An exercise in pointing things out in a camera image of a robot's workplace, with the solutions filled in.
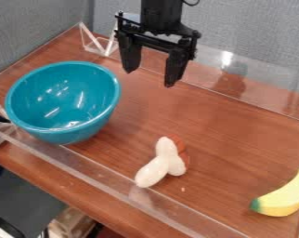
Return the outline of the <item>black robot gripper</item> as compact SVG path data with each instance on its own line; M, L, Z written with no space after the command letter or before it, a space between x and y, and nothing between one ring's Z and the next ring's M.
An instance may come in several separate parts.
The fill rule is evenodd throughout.
M141 62L143 46L168 54L165 87L175 86L183 78L188 60L195 59L201 33L183 24L184 5L197 5L185 0L140 0L140 12L118 11L116 38L120 58L127 73Z

